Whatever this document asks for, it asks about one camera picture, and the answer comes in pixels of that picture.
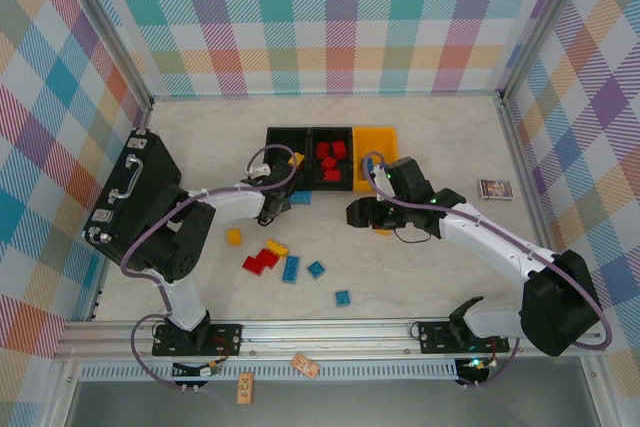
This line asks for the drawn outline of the black plastic bin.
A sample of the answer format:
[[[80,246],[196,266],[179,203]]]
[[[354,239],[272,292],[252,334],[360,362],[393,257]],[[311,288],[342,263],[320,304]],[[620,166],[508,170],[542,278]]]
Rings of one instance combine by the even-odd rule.
[[[351,191],[353,189],[353,140],[351,127],[312,127],[311,137],[311,189],[315,191]],[[315,158],[315,149],[318,142],[328,142],[331,145],[330,157],[334,158],[332,143],[342,140],[348,150],[347,158],[337,160],[337,169],[341,171],[339,182],[326,182],[323,180],[324,171],[321,162]]]
[[[266,131],[266,145],[281,144],[287,146],[294,153],[305,156],[302,167],[306,168],[307,190],[311,190],[311,137],[309,127],[268,127]]]

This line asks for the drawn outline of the yellow plastic bin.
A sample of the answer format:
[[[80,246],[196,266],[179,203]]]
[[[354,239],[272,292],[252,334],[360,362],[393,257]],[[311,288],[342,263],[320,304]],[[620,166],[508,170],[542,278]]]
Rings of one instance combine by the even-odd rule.
[[[399,158],[396,130],[393,127],[356,126],[352,129],[353,140],[353,190],[369,191],[369,184],[364,178],[362,161],[370,151],[379,152],[386,163]]]

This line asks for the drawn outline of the printed card box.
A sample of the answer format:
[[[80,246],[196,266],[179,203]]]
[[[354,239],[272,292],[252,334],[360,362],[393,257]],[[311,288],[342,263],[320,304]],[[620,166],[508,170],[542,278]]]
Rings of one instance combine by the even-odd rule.
[[[512,200],[514,191],[509,180],[481,178],[478,180],[478,195],[481,200]]]

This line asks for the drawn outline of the black hard carrying case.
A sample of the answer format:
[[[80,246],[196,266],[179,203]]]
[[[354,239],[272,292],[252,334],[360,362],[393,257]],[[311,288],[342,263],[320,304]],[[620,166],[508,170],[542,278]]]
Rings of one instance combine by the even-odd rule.
[[[120,263],[131,244],[170,210],[161,196],[181,177],[160,136],[133,129],[82,228],[83,239]]]

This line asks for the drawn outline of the orange paper tag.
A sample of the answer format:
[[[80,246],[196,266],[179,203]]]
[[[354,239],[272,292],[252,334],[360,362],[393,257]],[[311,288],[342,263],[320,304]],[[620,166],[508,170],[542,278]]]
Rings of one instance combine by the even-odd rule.
[[[242,372],[238,376],[237,404],[250,405],[253,402],[254,374]]]
[[[300,374],[309,379],[315,379],[320,371],[320,366],[302,354],[295,354],[291,360],[291,366]]]

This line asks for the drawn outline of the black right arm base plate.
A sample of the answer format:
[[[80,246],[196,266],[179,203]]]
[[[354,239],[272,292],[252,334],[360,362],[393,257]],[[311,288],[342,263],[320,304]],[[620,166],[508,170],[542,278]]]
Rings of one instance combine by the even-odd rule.
[[[502,354],[511,350],[502,337],[477,337],[464,323],[424,321],[417,323],[416,337],[422,354]]]

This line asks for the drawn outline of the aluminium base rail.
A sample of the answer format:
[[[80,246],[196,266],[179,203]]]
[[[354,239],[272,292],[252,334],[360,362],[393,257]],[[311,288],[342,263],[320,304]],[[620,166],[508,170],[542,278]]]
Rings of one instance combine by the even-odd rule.
[[[71,322],[65,327],[54,354],[56,362],[170,360],[202,362],[220,357],[154,357],[152,330],[158,321],[143,322],[135,334],[128,321]],[[302,354],[320,364],[329,360],[391,360],[420,358],[463,359],[497,357],[511,351],[524,356],[543,353],[523,339],[502,354],[422,354],[416,337],[418,321],[411,318],[337,320],[216,320],[214,324],[240,324],[242,341],[238,360],[291,360]]]

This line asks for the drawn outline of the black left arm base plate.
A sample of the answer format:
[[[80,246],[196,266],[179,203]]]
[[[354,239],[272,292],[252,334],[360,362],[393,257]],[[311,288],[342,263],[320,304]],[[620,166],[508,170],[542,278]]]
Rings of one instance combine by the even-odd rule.
[[[242,341],[240,324],[202,324],[193,332],[171,323],[152,330],[154,357],[237,357]]]

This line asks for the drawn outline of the aluminium frame post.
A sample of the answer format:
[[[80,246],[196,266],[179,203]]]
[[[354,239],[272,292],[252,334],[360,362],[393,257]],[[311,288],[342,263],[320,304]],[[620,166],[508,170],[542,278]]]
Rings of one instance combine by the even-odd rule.
[[[142,75],[128,51],[125,49],[125,45],[102,2],[100,0],[79,0],[79,2],[86,11],[86,15],[96,30],[97,35],[111,54],[114,63],[121,71],[134,97],[141,105],[142,114],[138,125],[147,127],[153,111],[154,100]]]
[[[522,83],[567,2],[568,0],[525,0],[525,16],[516,24],[517,37],[508,44],[509,57],[496,84],[496,94],[501,101],[508,100]]]

